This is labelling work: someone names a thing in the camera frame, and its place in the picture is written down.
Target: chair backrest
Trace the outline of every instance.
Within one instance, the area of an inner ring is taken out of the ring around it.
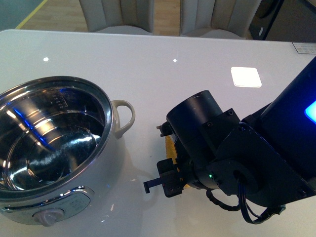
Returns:
[[[181,0],[180,35],[212,27],[245,37],[261,0]]]
[[[79,0],[90,32],[136,26],[153,32],[154,0]]]

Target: cooker button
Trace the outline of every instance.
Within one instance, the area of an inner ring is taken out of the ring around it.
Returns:
[[[45,227],[53,226],[64,216],[62,209],[48,209],[35,213],[33,220],[41,223]]]

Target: stainless steel inner pot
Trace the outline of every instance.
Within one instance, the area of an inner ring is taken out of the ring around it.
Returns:
[[[40,192],[70,178],[106,142],[111,124],[107,95],[83,79],[38,79],[5,92],[0,96],[0,195]]]

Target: wooden floor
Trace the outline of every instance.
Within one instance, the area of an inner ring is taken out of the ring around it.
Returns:
[[[154,34],[177,36],[179,25],[180,0],[155,0]],[[79,0],[48,0],[21,29],[87,32]]]

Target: yellow component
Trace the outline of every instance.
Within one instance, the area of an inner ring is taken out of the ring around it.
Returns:
[[[166,144],[166,157],[167,159],[172,159],[173,163],[176,164],[177,151],[174,147],[174,143],[170,136],[165,136],[165,144]]]

